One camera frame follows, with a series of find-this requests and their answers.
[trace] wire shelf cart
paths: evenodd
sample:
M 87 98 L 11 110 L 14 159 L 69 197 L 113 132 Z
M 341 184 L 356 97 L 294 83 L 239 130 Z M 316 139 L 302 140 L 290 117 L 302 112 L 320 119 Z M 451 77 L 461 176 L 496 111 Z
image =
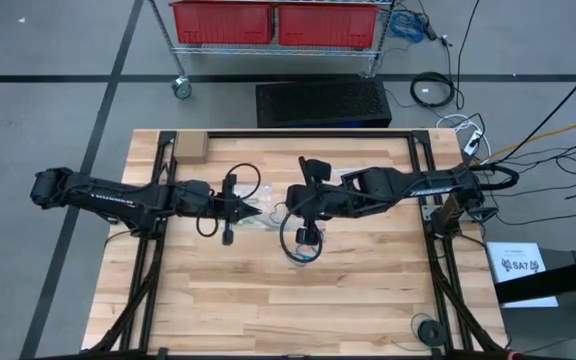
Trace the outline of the wire shelf cart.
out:
M 259 2 L 259 0 L 219 0 L 224 2 Z M 172 56 L 179 77 L 172 82 L 172 90 L 174 95 L 179 99 L 186 99 L 192 93 L 190 80 L 183 67 L 183 57 L 192 54 L 213 54 L 213 55 L 301 55 L 301 56 L 337 56 L 337 57 L 359 57 L 368 60 L 368 71 L 362 73 L 366 77 L 374 77 L 378 64 L 383 56 L 383 46 L 388 32 L 388 24 L 392 18 L 393 9 L 396 0 L 270 0 L 272 3 L 300 3 L 300 4 L 348 4 L 348 5 L 375 5 L 383 10 L 386 10 L 386 15 L 381 21 L 378 22 L 377 30 L 375 31 L 375 38 L 373 39 L 372 46 L 366 49 L 354 49 L 352 47 L 329 47 L 329 46 L 283 46 L 279 45 L 277 34 L 275 34 L 270 44 L 180 44 L 175 46 L 172 42 L 170 34 L 166 29 L 159 8 L 155 0 L 148 0 L 155 19 L 159 25 L 161 33 L 166 40 L 166 45 L 170 55 Z

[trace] wooden table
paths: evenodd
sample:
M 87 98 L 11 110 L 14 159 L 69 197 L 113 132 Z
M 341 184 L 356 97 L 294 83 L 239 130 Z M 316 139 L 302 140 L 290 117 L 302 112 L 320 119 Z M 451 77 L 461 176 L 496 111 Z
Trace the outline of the wooden table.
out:
M 457 165 L 461 157 L 455 133 L 428 131 L 437 168 Z M 150 180 L 157 138 L 157 130 L 135 131 L 123 182 Z M 211 139 L 208 163 L 179 165 L 176 180 L 204 180 L 219 190 L 232 166 L 251 162 L 261 170 L 262 185 L 272 186 L 273 196 L 282 199 L 289 185 L 303 183 L 298 156 L 327 161 L 333 169 L 391 166 L 412 171 L 401 139 Z M 252 171 L 242 170 L 238 181 L 253 184 L 255 178 Z M 338 172 L 332 182 L 339 182 Z M 200 237 L 195 219 L 173 217 L 149 352 L 167 347 L 171 354 L 429 353 L 402 348 L 425 348 L 411 332 L 413 315 L 437 317 L 421 226 L 416 199 L 404 200 L 385 214 L 334 219 L 325 224 L 322 256 L 298 267 L 281 251 L 276 232 L 236 229 L 234 244 L 226 247 L 220 234 Z M 113 226 L 111 234 L 122 230 Z M 463 224 L 463 230 L 480 238 L 472 224 Z M 287 234 L 290 242 L 293 238 Z M 82 348 L 99 341 L 126 305 L 136 249 L 136 239 L 128 235 L 106 247 Z M 458 238 L 454 251 L 466 304 L 497 343 L 505 345 L 483 248 Z M 448 312 L 455 347 L 460 348 L 450 305 Z M 136 316 L 133 347 L 141 316 Z

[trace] red plastic basket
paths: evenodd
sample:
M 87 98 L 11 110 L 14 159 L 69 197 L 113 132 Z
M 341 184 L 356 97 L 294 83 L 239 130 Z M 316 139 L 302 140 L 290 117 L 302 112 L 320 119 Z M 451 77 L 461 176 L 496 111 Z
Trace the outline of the red plastic basket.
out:
M 369 48 L 377 10 L 372 5 L 279 5 L 279 44 Z
M 170 4 L 182 44 L 268 44 L 270 4 L 182 1 Z

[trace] black floor stripe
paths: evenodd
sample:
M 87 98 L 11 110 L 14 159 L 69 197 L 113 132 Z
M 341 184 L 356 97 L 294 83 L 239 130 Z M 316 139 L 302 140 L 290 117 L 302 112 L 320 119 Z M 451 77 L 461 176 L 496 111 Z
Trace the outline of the black floor stripe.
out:
M 385 82 L 409 82 L 416 74 L 379 74 L 376 79 Z M 114 75 L 0 75 L 0 83 L 108 83 Z M 118 83 L 168 83 L 177 75 L 120 75 Z M 238 74 L 190 75 L 191 83 L 257 83 L 288 81 L 328 81 L 358 79 L 357 74 Z M 576 82 L 576 74 L 463 74 L 461 82 L 481 83 L 553 83 Z
M 128 18 L 128 24 L 126 25 L 126 30 L 121 39 L 121 45 L 119 46 L 119 51 L 112 68 L 110 81 L 106 86 L 106 92 L 104 93 L 99 112 L 97 113 L 97 119 L 95 120 L 90 140 L 88 141 L 86 154 L 81 163 L 80 171 L 82 173 L 89 174 L 95 162 L 99 143 L 101 142 L 101 136 L 103 135 L 104 127 L 106 126 L 108 115 L 110 114 L 112 101 L 117 91 L 117 85 L 119 84 L 119 75 L 121 74 L 126 62 L 128 49 L 130 48 L 130 43 L 132 42 L 132 37 L 135 33 L 137 20 L 139 19 L 143 2 L 144 0 L 135 0 L 133 3 Z M 41 288 L 39 301 L 35 307 L 35 312 L 32 321 L 30 322 L 28 333 L 26 334 L 26 340 L 24 341 L 21 350 L 20 358 L 22 359 L 34 358 L 37 354 L 39 342 L 41 341 L 41 336 L 44 327 L 46 326 L 46 321 L 48 320 L 48 314 L 50 313 L 50 307 L 52 306 L 55 297 L 57 284 L 59 283 L 59 277 L 61 276 L 61 271 L 66 260 L 68 248 L 70 247 L 70 241 L 75 230 L 78 215 L 79 209 L 74 207 L 68 208 L 66 217 L 64 218 L 64 223 L 59 233 L 59 238 L 57 239 L 57 245 L 55 246 L 52 259 L 50 260 L 50 265 L 48 266 L 48 273 L 46 274 L 44 284 Z

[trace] caster wheel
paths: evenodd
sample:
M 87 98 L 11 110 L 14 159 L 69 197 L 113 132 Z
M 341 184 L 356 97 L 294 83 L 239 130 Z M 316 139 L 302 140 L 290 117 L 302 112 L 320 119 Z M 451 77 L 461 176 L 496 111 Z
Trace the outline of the caster wheel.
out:
M 186 99 L 192 94 L 192 86 L 190 86 L 190 81 L 188 81 L 187 77 L 180 76 L 172 82 L 171 86 L 175 97 L 179 100 Z

